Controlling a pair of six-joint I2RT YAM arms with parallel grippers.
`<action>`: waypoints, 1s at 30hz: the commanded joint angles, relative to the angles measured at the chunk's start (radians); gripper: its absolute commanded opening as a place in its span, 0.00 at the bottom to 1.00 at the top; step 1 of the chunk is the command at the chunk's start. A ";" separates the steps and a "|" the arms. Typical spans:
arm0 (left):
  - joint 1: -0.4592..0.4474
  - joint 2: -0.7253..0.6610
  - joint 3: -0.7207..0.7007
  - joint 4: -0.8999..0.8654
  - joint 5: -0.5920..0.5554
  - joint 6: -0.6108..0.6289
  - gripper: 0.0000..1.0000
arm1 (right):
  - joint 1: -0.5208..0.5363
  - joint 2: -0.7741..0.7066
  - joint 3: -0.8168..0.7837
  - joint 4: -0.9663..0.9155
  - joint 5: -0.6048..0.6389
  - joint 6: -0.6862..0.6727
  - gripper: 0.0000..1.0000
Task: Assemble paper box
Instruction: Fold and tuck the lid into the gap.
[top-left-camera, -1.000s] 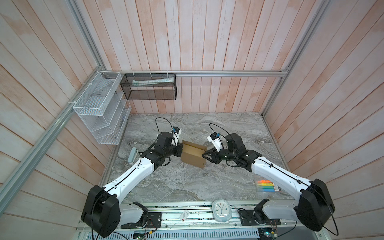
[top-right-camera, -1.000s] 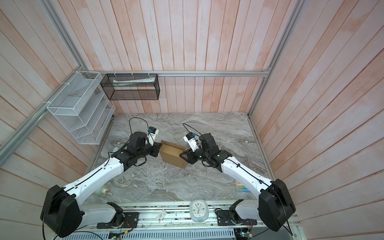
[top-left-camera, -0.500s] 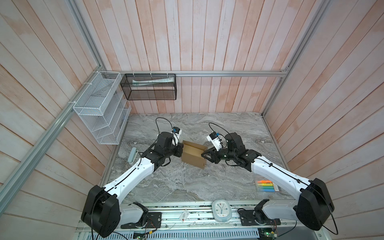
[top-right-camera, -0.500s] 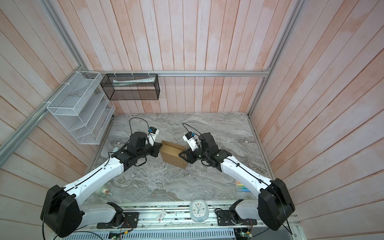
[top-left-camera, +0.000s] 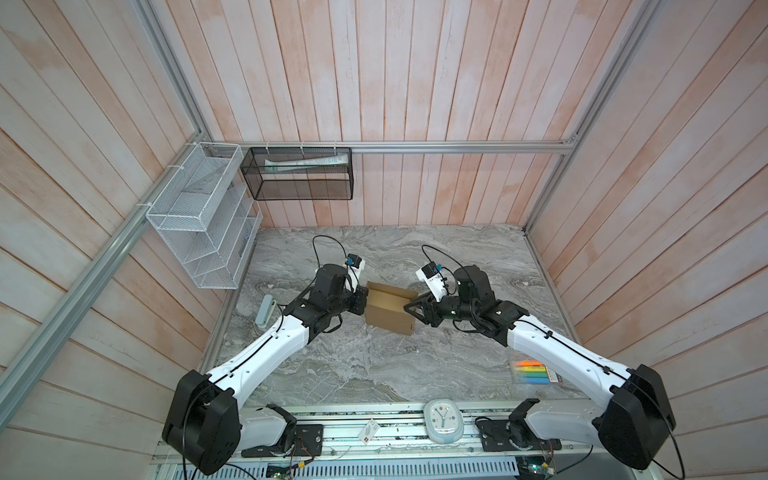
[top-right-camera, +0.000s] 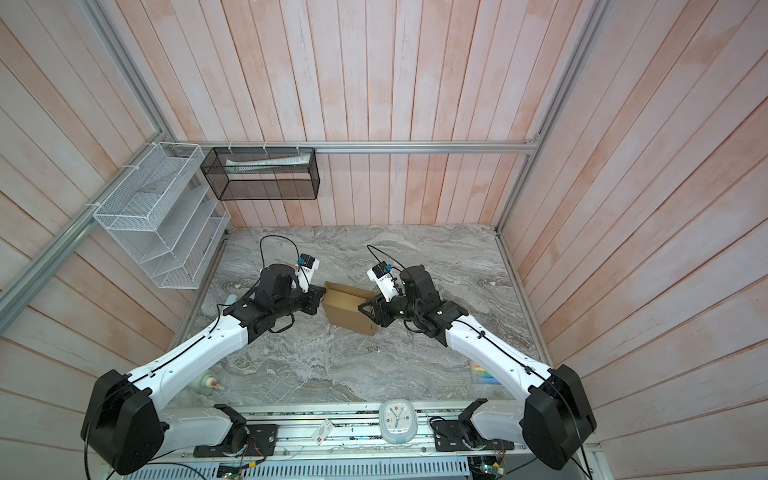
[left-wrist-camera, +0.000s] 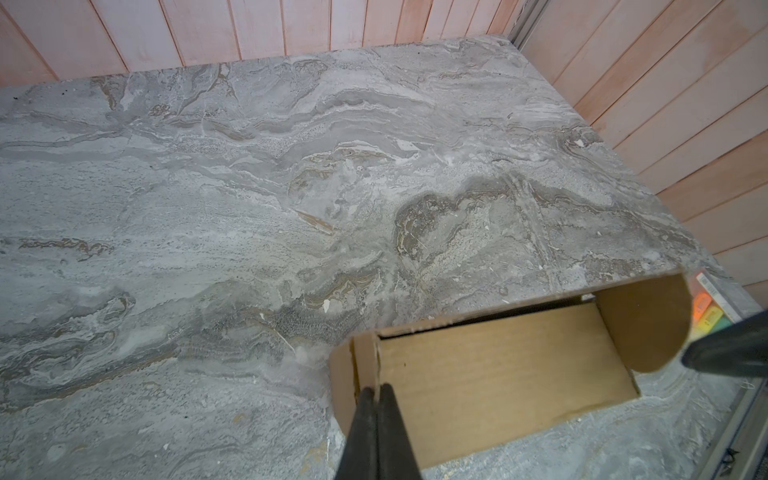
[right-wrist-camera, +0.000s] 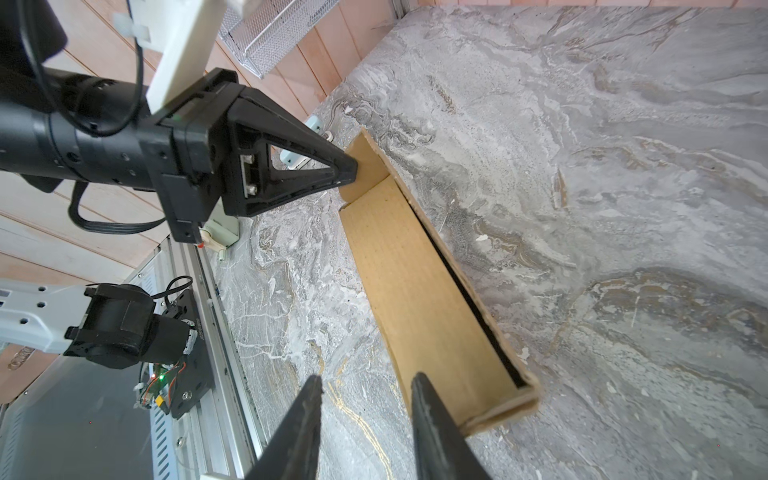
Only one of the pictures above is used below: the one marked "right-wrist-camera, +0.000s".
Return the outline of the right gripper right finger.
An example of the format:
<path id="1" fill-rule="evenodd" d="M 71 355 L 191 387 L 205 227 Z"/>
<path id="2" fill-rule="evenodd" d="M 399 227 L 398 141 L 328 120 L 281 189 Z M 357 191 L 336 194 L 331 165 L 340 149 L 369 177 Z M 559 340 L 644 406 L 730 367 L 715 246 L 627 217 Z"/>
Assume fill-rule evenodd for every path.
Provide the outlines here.
<path id="1" fill-rule="evenodd" d="M 428 376 L 411 382 L 414 455 L 418 479 L 489 479 Z"/>

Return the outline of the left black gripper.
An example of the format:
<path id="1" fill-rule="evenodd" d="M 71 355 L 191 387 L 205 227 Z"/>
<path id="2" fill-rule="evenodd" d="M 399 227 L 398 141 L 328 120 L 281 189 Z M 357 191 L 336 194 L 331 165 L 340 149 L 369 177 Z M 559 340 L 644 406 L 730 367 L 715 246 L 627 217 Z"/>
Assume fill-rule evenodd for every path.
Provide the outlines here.
<path id="1" fill-rule="evenodd" d="M 355 181 L 353 157 L 242 89 L 234 71 L 217 68 L 157 113 L 142 107 L 121 132 L 92 137 L 54 112 L 32 79 L 4 70 L 1 169 L 45 193 L 64 180 L 153 191 L 173 238 L 191 244 L 221 195 L 226 214 L 254 217 Z"/>

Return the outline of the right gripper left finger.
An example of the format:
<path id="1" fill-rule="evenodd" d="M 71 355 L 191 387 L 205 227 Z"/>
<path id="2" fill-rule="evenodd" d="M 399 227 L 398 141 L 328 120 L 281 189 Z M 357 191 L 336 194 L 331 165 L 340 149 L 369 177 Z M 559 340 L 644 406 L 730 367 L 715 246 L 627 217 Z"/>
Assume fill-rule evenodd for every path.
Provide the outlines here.
<path id="1" fill-rule="evenodd" d="M 246 479 L 316 478 L 322 393 L 321 377 L 311 375 Z"/>

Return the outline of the brown cardboard box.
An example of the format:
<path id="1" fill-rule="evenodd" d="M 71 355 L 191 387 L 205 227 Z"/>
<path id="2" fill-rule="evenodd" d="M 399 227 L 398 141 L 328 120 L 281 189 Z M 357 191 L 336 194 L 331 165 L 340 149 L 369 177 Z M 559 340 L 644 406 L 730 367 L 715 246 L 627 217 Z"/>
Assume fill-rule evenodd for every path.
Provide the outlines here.
<path id="1" fill-rule="evenodd" d="M 464 436 L 534 414 L 541 388 L 387 155 L 362 130 L 339 216 L 404 403 L 423 373 Z"/>

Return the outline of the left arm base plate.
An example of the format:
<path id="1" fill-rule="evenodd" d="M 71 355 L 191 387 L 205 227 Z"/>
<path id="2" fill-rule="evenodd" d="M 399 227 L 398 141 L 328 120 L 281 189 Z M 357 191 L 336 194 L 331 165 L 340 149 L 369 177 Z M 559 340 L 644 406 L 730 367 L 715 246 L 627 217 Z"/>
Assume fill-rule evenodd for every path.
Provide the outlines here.
<path id="1" fill-rule="evenodd" d="M 163 414 L 178 420 L 213 387 L 213 370 L 194 291 L 191 288 L 183 291 L 170 302 L 164 315 L 188 324 L 190 337 L 175 362 L 144 362 L 141 365 L 140 380 L 134 387 L 137 394 L 135 406 L 143 409 L 157 407 Z"/>

